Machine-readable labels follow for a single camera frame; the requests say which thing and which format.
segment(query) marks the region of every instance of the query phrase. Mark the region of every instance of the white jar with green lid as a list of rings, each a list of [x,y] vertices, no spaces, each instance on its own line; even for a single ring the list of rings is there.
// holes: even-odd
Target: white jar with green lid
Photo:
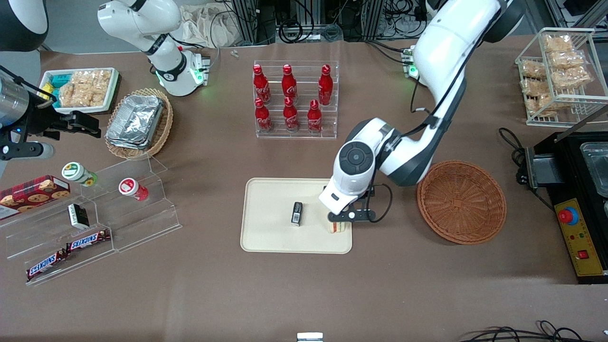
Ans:
[[[83,186],[92,186],[97,182],[97,175],[94,172],[85,169],[82,164],[75,161],[67,163],[61,170],[61,175],[65,179]]]

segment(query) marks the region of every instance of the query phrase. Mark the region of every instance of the white robotic arm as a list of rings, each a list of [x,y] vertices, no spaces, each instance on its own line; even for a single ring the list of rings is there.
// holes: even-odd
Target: white robotic arm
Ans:
[[[319,196],[332,213],[338,215],[368,190],[375,168],[398,186],[415,185],[425,176],[465,92],[468,58],[511,6],[508,16],[514,18],[508,27],[494,29],[503,35],[523,15],[513,1],[448,0],[443,4],[413,53],[420,83],[429,87],[436,103],[432,115],[420,126],[424,128],[422,137],[413,140],[378,118],[356,125],[336,156],[329,185]]]
[[[99,6],[97,19],[109,35],[148,55],[171,95],[185,96],[204,84],[201,55],[180,51],[168,37],[181,24],[179,7],[172,0],[110,1]]]

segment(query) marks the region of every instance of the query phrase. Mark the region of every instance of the coca-cola bottle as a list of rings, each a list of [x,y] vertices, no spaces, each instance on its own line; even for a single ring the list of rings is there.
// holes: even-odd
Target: coca-cola bottle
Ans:
[[[283,86],[283,95],[285,97],[292,97],[294,103],[298,103],[298,86],[295,81],[295,77],[291,74],[291,65],[283,65],[283,80],[281,81]]]
[[[310,109],[308,110],[308,130],[312,134],[321,133],[321,110],[317,100],[310,101]]]
[[[329,64],[325,64],[321,68],[321,78],[319,79],[319,102],[322,106],[330,104],[333,89],[334,81],[331,79],[331,67]]]
[[[268,79],[262,72],[262,67],[259,64],[254,65],[254,87],[255,93],[264,101],[264,103],[270,102]]]
[[[255,99],[255,120],[258,122],[260,132],[269,133],[272,131],[272,121],[270,120],[268,108],[264,106],[264,101],[259,97]]]
[[[283,116],[285,117],[285,125],[287,126],[288,132],[295,133],[300,129],[300,122],[298,122],[298,111],[294,107],[294,99],[292,97],[285,97]]]

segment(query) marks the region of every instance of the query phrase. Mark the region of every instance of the yellow control panel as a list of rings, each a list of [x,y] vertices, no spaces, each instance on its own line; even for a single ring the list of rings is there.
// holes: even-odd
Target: yellow control panel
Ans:
[[[604,270],[589,237],[587,225],[576,198],[555,206],[559,225],[578,276],[602,276]]]

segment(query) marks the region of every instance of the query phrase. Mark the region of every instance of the white tray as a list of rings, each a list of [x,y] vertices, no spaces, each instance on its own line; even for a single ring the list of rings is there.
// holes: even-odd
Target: white tray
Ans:
[[[112,72],[110,76],[110,83],[108,84],[108,90],[106,91],[106,97],[103,99],[103,105],[101,106],[93,106],[93,107],[59,107],[55,108],[55,111],[58,113],[69,114],[73,110],[81,111],[82,113],[96,113],[99,111],[106,111],[110,108],[112,104],[112,98],[114,97],[114,91],[116,91],[116,84],[118,83],[118,70],[114,68],[89,68],[89,69],[64,69],[64,70],[49,70],[45,71],[42,76],[42,81],[40,81],[40,85],[38,86],[40,89],[50,80],[50,77],[53,75],[64,75],[64,74],[73,74],[76,71],[93,71],[96,69],[101,70],[109,70]]]
[[[346,254],[353,246],[352,223],[330,233],[333,223],[319,194],[329,180],[252,178],[245,188],[241,247],[247,252]],[[302,202],[302,222],[291,225],[294,202]]]

